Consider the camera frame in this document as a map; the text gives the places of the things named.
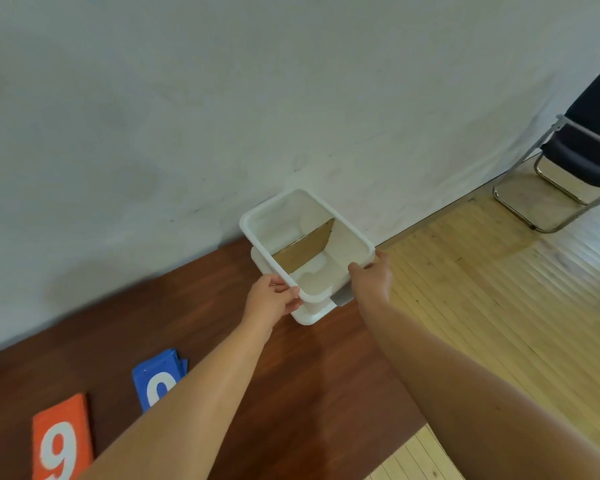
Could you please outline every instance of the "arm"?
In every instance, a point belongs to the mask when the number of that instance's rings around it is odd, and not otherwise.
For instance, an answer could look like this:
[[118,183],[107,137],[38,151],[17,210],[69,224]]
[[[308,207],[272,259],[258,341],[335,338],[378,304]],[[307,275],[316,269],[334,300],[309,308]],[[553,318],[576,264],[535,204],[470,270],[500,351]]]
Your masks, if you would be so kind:
[[467,479],[600,478],[600,451],[515,387],[389,304],[389,257],[349,266],[360,312]]
[[242,322],[82,476],[207,478],[273,325],[302,302],[267,274],[251,288]]

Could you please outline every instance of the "metal chair frame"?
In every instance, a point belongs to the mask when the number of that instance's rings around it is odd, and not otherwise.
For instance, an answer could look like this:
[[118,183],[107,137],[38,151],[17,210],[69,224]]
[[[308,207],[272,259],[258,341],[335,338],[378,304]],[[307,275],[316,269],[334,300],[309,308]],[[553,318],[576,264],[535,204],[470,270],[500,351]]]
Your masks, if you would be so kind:
[[573,199],[574,201],[576,201],[577,203],[581,204],[582,208],[578,209],[576,212],[574,212],[572,215],[570,215],[569,217],[567,217],[565,220],[563,220],[560,224],[558,224],[555,227],[552,227],[550,229],[545,229],[542,227],[538,227],[537,225],[535,225],[533,222],[531,222],[528,218],[524,217],[524,215],[522,215],[519,211],[517,211],[516,209],[514,209],[506,200],[504,200],[500,194],[498,193],[498,184],[501,184],[504,182],[504,180],[507,179],[507,177],[509,177],[513,171],[516,170],[516,168],[518,168],[520,165],[522,165],[522,163],[524,163],[529,156],[531,156],[531,154],[538,148],[540,148],[544,142],[556,131],[560,131],[562,128],[564,128],[565,126],[572,126],[574,128],[576,128],[577,130],[583,132],[584,134],[586,134],[587,136],[592,137],[593,139],[595,139],[596,141],[600,142],[600,135],[594,133],[591,130],[588,130],[586,128],[584,128],[584,126],[581,126],[579,124],[577,124],[575,121],[572,121],[570,119],[568,119],[565,115],[563,114],[558,114],[557,116],[557,120],[556,122],[551,126],[551,128],[549,128],[549,130],[544,133],[544,135],[542,135],[542,137],[536,141],[536,143],[528,149],[528,151],[526,151],[524,153],[524,155],[522,155],[518,161],[516,161],[516,163],[513,165],[513,167],[511,167],[509,170],[507,170],[503,176],[501,176],[497,181],[496,184],[493,186],[493,196],[494,198],[500,202],[501,204],[504,205],[504,207],[506,207],[507,209],[509,209],[513,215],[515,215],[517,218],[519,218],[520,220],[522,220],[522,222],[524,222],[525,224],[527,224],[529,227],[531,227],[531,229],[536,230],[538,232],[542,232],[542,233],[552,233],[552,232],[558,232],[560,229],[562,229],[563,227],[565,227],[567,224],[570,224],[571,222],[573,222],[574,220],[576,220],[578,217],[580,217],[581,215],[583,215],[586,211],[593,209],[594,207],[597,207],[598,205],[600,205],[600,197],[597,197],[596,199],[594,199],[592,202],[585,202],[582,199],[580,199],[579,197],[577,197],[576,195],[574,195],[573,193],[569,192],[567,189],[565,189],[563,186],[559,185],[558,183],[556,183],[554,180],[552,180],[551,178],[547,177],[544,173],[542,173],[542,171],[538,168],[538,165],[540,163],[540,161],[542,160],[542,158],[544,158],[544,154],[542,152],[540,152],[538,158],[536,159],[535,163],[534,163],[534,170],[536,172],[536,174],[538,174],[539,177],[541,177],[542,179],[544,179],[545,182],[551,184],[552,186],[554,186],[555,188],[557,188],[558,190],[560,190],[560,192],[562,192],[563,194],[567,195],[568,197],[570,197],[571,199]]

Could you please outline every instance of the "red number card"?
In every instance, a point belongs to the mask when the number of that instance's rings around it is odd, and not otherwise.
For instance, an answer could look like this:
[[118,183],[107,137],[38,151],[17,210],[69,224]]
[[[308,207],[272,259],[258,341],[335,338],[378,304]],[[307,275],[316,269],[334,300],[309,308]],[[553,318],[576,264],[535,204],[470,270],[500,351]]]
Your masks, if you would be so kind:
[[73,480],[92,462],[84,394],[33,416],[33,480]]

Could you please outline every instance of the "forearm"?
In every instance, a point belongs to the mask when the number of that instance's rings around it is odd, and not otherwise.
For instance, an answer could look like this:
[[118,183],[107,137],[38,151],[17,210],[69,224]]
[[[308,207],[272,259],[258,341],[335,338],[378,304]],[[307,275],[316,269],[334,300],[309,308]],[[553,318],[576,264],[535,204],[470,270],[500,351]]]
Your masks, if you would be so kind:
[[251,380],[268,332],[239,325],[85,473],[204,479]]
[[515,387],[388,304],[363,318],[466,478],[600,477],[600,452]]

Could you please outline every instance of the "black chair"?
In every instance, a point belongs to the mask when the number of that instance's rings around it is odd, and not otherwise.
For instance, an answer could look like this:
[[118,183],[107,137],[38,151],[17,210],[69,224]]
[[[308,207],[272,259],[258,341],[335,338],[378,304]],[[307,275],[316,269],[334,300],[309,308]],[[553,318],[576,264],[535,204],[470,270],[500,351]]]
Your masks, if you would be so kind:
[[[581,209],[578,209],[563,220],[563,222],[551,229],[536,226],[508,204],[508,202],[504,201],[497,189],[497,185],[502,183],[513,170],[527,160],[538,148],[540,149],[540,153],[534,163],[536,174],[558,188],[560,192],[582,205]],[[515,165],[502,176],[498,184],[493,186],[493,196],[498,202],[512,211],[531,229],[549,233],[559,231],[577,217],[583,215],[587,210],[599,205],[600,197],[587,203],[554,182],[538,168],[543,158],[552,161],[584,183],[600,188],[600,75],[576,99],[576,102],[571,105],[565,115],[558,115],[557,121],[551,126],[549,131],[542,135],[542,138],[520,157]]]

